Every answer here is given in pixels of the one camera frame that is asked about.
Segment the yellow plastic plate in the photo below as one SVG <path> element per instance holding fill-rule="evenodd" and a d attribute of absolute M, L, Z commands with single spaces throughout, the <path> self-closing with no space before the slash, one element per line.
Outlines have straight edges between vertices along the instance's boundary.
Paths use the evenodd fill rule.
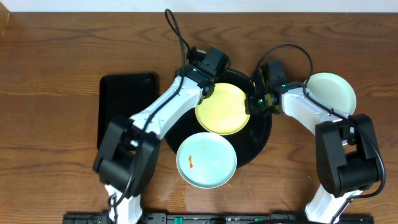
<path fill-rule="evenodd" d="M 220 134 L 234 134 L 248 123 L 246 95 L 239 87 L 229 83 L 216 83 L 213 94 L 195 107 L 198 122 L 207 131 Z"/>

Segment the mint green plate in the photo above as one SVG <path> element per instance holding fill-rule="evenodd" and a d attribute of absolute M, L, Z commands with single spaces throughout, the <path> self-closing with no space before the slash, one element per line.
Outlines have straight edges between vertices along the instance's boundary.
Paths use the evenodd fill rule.
<path fill-rule="evenodd" d="M 307 83 L 310 91 L 334 109 L 353 114 L 356 109 L 356 94 L 342 77 L 328 72 L 312 75 Z"/>
<path fill-rule="evenodd" d="M 194 187 L 213 189 L 227 183 L 237 168 L 232 144 L 215 133 L 196 133 L 178 148 L 176 165 L 182 178 Z"/>

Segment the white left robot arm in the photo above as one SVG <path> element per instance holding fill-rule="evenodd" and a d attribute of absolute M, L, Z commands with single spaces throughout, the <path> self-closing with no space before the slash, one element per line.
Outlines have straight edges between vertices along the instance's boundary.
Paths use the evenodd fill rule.
<path fill-rule="evenodd" d="M 213 94 L 227 66 L 186 65 L 169 89 L 146 109 L 125 119 L 113 118 L 99 145 L 93 169 L 109 193 L 113 223 L 137 223 L 142 216 L 141 193 L 151 180 L 160 142 L 190 109 Z"/>

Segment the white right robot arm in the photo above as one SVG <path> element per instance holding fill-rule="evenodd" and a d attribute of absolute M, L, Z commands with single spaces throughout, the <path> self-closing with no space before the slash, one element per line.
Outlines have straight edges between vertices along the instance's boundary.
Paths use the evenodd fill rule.
<path fill-rule="evenodd" d="M 382 192 L 386 169 L 368 115 L 341 111 L 301 82 L 258 82 L 245 106 L 250 115 L 283 113 L 315 136 L 320 186 L 305 206 L 308 221 L 338 223 L 353 200 Z"/>

